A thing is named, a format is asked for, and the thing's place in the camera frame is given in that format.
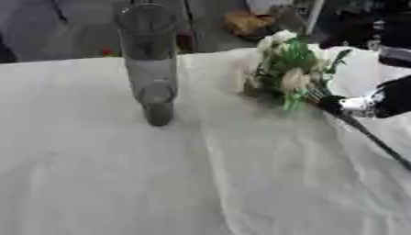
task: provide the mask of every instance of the white tablecloth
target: white tablecloth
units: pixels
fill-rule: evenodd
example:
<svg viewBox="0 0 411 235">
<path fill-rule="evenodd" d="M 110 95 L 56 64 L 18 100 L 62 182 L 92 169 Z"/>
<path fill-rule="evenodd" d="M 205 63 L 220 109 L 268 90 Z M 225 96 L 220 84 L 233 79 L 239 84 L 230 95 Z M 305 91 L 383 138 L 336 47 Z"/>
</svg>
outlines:
<svg viewBox="0 0 411 235">
<path fill-rule="evenodd" d="M 120 59 L 0 74 L 0 234 L 229 234 L 184 70 L 164 129 L 146 124 Z"/>
<path fill-rule="evenodd" d="M 408 73 L 376 56 L 354 51 L 332 89 Z M 144 121 L 120 59 L 0 66 L 0 234 L 407 234 L 411 173 L 311 107 L 236 95 L 255 58 L 181 57 L 164 129 Z M 409 157 L 408 120 L 363 122 Z"/>
</svg>

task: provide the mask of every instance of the green leaf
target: green leaf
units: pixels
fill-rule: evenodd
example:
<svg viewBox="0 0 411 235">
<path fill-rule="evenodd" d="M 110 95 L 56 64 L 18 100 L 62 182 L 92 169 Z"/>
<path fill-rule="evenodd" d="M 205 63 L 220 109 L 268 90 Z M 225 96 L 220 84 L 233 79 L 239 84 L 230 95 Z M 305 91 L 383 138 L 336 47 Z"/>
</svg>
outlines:
<svg viewBox="0 0 411 235">
<path fill-rule="evenodd" d="M 341 63 L 342 63 L 342 64 L 347 64 L 347 63 L 345 63 L 343 60 L 344 60 L 344 58 L 347 57 L 351 52 L 352 52 L 351 49 L 341 51 L 341 52 L 337 55 L 336 60 L 334 60 L 334 61 L 332 62 L 331 67 L 326 70 L 326 73 L 335 74 L 335 73 L 337 72 L 337 67 L 338 67 Z"/>
</svg>

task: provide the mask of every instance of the flower bouquet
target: flower bouquet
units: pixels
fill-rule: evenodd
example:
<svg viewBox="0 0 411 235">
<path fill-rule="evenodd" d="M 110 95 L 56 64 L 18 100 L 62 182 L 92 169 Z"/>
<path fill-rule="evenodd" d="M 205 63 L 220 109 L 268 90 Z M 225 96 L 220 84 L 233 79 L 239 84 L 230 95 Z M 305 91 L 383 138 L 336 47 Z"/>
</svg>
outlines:
<svg viewBox="0 0 411 235">
<path fill-rule="evenodd" d="M 409 161 L 367 130 L 357 119 L 343 113 L 330 112 L 320 105 L 323 98 L 332 97 L 328 82 L 337 72 L 351 50 L 342 50 L 334 60 L 316 45 L 288 30 L 261 40 L 257 48 L 261 62 L 244 79 L 243 93 L 253 96 L 265 94 L 282 98 L 286 111 L 296 110 L 301 102 L 316 106 L 367 136 L 388 155 L 411 171 Z"/>
</svg>

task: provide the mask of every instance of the floor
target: floor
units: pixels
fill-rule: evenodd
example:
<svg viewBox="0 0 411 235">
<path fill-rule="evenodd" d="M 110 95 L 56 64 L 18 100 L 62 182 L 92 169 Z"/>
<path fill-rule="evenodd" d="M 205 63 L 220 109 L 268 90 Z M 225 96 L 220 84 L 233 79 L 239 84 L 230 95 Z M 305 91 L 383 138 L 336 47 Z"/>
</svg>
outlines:
<svg viewBox="0 0 411 235">
<path fill-rule="evenodd" d="M 57 17 L 50 0 L 2 0 L 0 32 L 21 62 L 90 58 L 102 50 L 118 54 L 114 9 L 125 0 L 55 0 L 67 17 Z M 195 50 L 230 50 L 254 44 L 237 39 L 221 27 L 224 13 L 246 8 L 244 0 L 156 0 L 178 6 L 186 24 L 194 30 Z"/>
</svg>

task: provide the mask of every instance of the glass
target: glass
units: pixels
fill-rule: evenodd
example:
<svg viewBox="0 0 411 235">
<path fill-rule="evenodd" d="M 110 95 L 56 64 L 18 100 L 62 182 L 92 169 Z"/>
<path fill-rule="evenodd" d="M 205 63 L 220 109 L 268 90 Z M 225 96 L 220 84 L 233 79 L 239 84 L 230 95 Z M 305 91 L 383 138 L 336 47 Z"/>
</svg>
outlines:
<svg viewBox="0 0 411 235">
<path fill-rule="evenodd" d="M 178 93 L 177 16 L 165 6 L 145 3 L 123 8 L 116 22 L 133 95 L 151 125 L 167 125 Z"/>
</svg>

